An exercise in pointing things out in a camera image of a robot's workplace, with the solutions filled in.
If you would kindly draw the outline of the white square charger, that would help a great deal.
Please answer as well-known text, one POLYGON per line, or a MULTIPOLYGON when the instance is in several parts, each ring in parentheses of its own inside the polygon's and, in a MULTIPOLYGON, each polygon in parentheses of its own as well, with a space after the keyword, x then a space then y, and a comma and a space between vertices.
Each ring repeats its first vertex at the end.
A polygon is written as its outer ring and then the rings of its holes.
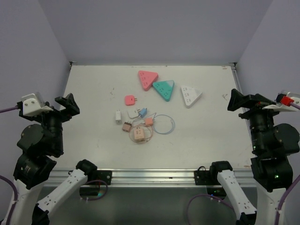
POLYGON ((122 115, 121 115, 121 111, 117 110, 115 112, 115 121, 117 124, 121 124, 122 123, 122 115))

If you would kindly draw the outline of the white triangular adapter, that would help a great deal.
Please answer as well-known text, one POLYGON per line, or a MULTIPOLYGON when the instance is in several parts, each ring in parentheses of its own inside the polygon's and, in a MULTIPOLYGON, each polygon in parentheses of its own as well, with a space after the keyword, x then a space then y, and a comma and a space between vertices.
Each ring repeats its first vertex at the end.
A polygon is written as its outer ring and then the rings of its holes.
POLYGON ((191 108, 199 100, 203 93, 197 88, 186 85, 182 85, 180 88, 186 108, 191 108))

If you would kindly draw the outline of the beige pink charger plug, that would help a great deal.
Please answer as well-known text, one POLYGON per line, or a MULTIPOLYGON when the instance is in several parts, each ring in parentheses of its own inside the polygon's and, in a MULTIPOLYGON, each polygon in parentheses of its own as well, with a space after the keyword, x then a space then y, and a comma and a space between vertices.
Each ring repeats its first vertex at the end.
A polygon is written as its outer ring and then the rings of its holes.
POLYGON ((131 128, 132 128, 132 124, 130 122, 124 122, 122 126, 123 131, 130 132, 131 128))

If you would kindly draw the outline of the white plug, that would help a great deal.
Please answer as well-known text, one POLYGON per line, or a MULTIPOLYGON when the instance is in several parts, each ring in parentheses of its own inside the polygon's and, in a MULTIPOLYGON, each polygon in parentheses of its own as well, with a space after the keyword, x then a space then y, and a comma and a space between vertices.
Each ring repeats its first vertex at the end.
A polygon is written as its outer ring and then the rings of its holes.
POLYGON ((127 113, 130 119, 136 119, 140 117, 139 114, 140 110, 139 109, 128 109, 127 113))

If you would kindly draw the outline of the blue small plug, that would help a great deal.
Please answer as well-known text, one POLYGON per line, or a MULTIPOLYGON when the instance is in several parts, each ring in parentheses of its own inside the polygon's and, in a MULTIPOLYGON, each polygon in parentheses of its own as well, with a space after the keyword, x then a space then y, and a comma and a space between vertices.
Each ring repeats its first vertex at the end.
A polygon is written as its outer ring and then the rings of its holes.
POLYGON ((143 109, 141 109, 140 111, 139 111, 139 113, 138 113, 138 115, 139 115, 139 117, 140 118, 144 118, 145 116, 146 116, 146 114, 147 114, 147 108, 143 108, 143 109))

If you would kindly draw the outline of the teal triangular socket adapter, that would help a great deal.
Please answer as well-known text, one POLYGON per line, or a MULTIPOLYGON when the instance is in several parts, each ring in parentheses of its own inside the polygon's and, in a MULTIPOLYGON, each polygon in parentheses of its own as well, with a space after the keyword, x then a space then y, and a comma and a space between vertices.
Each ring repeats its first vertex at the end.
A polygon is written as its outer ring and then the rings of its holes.
POLYGON ((174 80, 154 82, 152 84, 155 91, 166 101, 169 102, 172 96, 174 80))

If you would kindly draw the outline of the orange plug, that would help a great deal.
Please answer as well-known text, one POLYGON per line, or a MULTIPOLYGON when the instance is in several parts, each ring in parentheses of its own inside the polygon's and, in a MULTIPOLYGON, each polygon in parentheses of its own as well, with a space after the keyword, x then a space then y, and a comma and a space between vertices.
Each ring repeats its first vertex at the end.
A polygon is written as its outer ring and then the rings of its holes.
POLYGON ((152 117, 148 117, 144 119, 144 123, 146 126, 153 126, 155 122, 155 119, 152 117))

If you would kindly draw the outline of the pink triangular socket adapter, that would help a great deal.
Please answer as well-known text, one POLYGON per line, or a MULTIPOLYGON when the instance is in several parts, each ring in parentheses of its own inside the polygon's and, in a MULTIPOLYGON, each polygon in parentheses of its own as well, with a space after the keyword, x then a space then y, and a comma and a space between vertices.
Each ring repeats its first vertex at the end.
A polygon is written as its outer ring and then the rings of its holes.
POLYGON ((158 73, 151 71, 138 71, 138 77, 144 91, 148 91, 152 84, 158 79, 158 73))

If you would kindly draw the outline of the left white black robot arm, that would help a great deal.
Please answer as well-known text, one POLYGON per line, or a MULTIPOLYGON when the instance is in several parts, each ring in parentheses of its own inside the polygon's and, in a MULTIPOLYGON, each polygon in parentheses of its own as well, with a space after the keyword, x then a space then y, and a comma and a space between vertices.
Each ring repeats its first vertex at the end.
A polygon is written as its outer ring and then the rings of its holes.
POLYGON ((97 180, 97 166, 84 159, 77 163, 69 177, 43 200, 38 196, 49 179, 57 162, 52 157, 63 155, 62 124, 80 114, 74 95, 56 97, 55 102, 63 106, 55 109, 45 102, 39 93, 21 98, 15 107, 1 110, 19 110, 19 116, 32 121, 21 133, 17 147, 22 150, 18 158, 14 180, 1 176, 13 190, 8 212, 2 225, 47 225, 51 214, 81 185, 97 180))

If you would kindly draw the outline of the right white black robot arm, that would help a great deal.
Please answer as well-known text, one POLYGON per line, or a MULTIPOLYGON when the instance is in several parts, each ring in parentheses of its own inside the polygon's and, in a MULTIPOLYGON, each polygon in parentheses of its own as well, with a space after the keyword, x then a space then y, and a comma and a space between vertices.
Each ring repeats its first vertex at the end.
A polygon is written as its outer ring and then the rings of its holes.
POLYGON ((232 89, 227 110, 233 112, 239 108, 247 109, 239 117, 249 122, 257 206, 254 207, 246 197, 229 162, 213 162, 209 179, 220 184, 226 192, 236 215, 236 224, 281 225, 285 199, 297 183, 293 180, 293 169, 287 157, 300 151, 300 134, 290 124, 275 125, 273 117, 280 112, 298 111, 300 96, 284 91, 272 101, 260 94, 243 95, 232 89))

